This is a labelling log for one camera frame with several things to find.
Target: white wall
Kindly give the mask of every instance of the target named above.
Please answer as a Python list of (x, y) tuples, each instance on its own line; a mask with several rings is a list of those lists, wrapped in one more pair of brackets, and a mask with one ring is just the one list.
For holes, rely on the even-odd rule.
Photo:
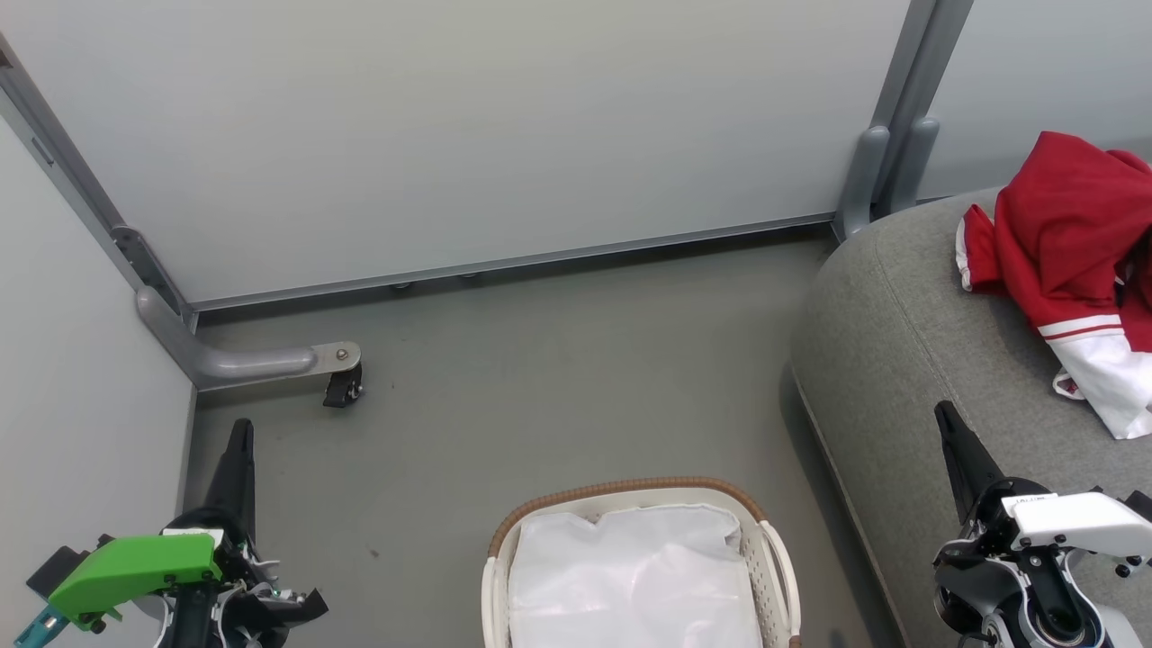
[[(0, 115), (12, 113), (0, 92)], [(56, 548), (153, 534), (173, 518), (192, 391), (3, 119), (0, 214), (0, 641), (12, 641), (44, 609), (24, 581)], [(98, 641), (69, 628), (59, 645), (151, 646), (157, 623), (121, 611)]]
[(919, 197), (1011, 180), (1041, 130), (1152, 159), (1152, 3), (977, 0), (929, 112)]
[(908, 0), (8, 0), (192, 302), (833, 211)]

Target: laundry basket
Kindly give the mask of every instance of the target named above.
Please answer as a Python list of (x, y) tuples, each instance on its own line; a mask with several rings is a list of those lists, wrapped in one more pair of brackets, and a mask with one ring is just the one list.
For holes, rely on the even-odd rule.
[(668, 504), (708, 504), (736, 515), (740, 553), (752, 581), (764, 648), (799, 648), (799, 595), (785, 543), (751, 497), (708, 477), (612, 482), (540, 497), (513, 511), (497, 529), (484, 565), (480, 605), (485, 648), (514, 648), (508, 630), (508, 573), (525, 518), (574, 513), (594, 522), (611, 511)]

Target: black caster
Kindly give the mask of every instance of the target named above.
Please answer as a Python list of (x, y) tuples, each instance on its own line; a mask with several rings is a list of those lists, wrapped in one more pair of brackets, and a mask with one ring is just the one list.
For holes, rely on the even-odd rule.
[(344, 408), (356, 402), (361, 392), (364, 391), (363, 378), (363, 364), (333, 374), (328, 378), (328, 389), (324, 392), (324, 406)]

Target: red garment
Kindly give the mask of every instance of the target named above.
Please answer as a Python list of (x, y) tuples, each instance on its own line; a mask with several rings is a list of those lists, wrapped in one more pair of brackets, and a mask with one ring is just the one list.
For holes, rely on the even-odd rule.
[(1053, 387), (1119, 439), (1152, 435), (1150, 227), (1147, 164), (1043, 133), (995, 223), (972, 205), (956, 233), (964, 287), (1007, 288), (1064, 366)]
[[(995, 226), (979, 206), (964, 214), (971, 285), (1002, 281), (1037, 329), (1120, 315), (1132, 351), (1152, 351), (1152, 168), (1127, 151), (1101, 151), (1061, 133), (1041, 133), (1016, 178), (996, 198)], [(1129, 263), (1135, 266), (1126, 277)], [(1124, 282), (1116, 306), (1116, 279)], [(1086, 329), (1061, 331), (1066, 337)]]

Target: gray sofa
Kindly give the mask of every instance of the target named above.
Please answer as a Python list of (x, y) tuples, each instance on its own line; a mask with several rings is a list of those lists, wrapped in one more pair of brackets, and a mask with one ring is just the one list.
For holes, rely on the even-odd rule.
[[(1059, 362), (1008, 297), (960, 287), (956, 225), (996, 190), (872, 224), (832, 255), (793, 342), (793, 370), (854, 522), (910, 648), (952, 647), (931, 562), (958, 532), (933, 407), (952, 400), (1006, 474), (1056, 492), (1152, 492), (1152, 438), (1114, 440), (1052, 391)], [(1077, 582), (1152, 645), (1152, 580), (1087, 557)]]

